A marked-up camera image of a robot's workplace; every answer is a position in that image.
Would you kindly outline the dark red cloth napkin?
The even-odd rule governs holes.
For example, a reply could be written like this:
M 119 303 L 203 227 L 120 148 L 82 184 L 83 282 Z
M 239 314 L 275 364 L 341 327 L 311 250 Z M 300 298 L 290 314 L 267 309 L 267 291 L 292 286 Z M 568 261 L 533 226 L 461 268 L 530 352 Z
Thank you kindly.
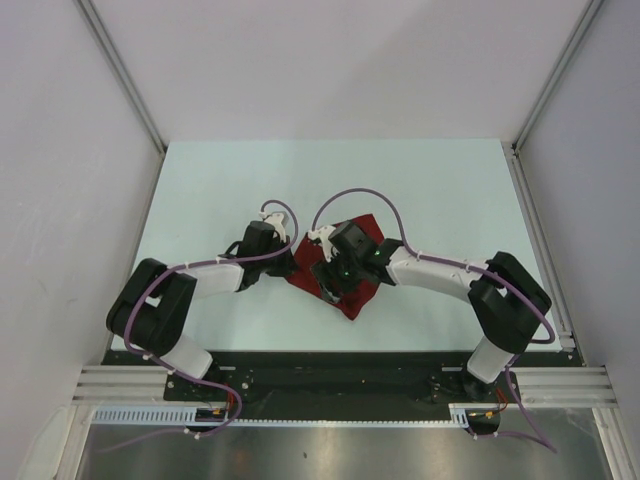
M 383 233 L 372 213 L 352 218 L 352 221 L 368 234 L 377 244 L 383 241 Z M 311 272 L 311 267 L 324 259 L 322 249 L 305 237 L 297 247 L 293 259 L 297 269 L 285 280 L 292 286 L 321 299 L 321 290 Z M 342 299 L 333 304 L 347 319 L 354 321 L 361 309 L 376 295 L 378 286 L 361 280 L 353 292 L 346 293 Z

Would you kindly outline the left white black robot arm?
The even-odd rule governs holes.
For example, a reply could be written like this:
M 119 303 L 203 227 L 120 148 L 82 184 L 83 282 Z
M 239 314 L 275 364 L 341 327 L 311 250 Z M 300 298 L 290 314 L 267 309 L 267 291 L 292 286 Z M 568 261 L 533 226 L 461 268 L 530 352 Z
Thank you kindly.
M 263 212 L 211 265 L 172 271 L 156 259 L 142 260 L 109 310 L 107 329 L 171 371 L 186 374 L 185 385 L 197 398 L 214 397 L 221 387 L 214 359 L 183 333 L 191 303 L 244 291 L 263 274 L 292 274 L 295 262 L 287 244 L 287 221 L 283 211 Z

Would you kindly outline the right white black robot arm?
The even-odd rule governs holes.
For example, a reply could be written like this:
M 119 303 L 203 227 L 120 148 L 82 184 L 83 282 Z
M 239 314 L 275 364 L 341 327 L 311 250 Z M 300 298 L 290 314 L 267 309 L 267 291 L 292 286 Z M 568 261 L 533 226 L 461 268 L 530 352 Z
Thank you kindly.
M 377 243 L 353 221 L 308 232 L 322 250 L 310 267 L 320 297 L 337 305 L 363 282 L 420 287 L 471 305 L 483 337 L 461 373 L 463 393 L 484 401 L 514 357 L 524 353 L 550 310 L 544 289 L 511 254 L 497 253 L 485 263 L 428 257 L 401 240 Z

